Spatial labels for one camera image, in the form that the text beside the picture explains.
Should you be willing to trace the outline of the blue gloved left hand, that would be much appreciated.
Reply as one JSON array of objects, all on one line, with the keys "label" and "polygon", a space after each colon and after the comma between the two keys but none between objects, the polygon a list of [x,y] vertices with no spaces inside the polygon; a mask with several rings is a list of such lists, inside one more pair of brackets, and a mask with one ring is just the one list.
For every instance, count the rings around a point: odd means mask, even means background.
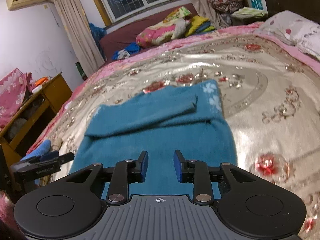
[{"label": "blue gloved left hand", "polygon": [[20,161],[27,160],[32,157],[40,157],[50,151],[51,148],[51,141],[49,139],[43,141],[40,146],[38,146],[35,150],[31,153],[24,156]]}]

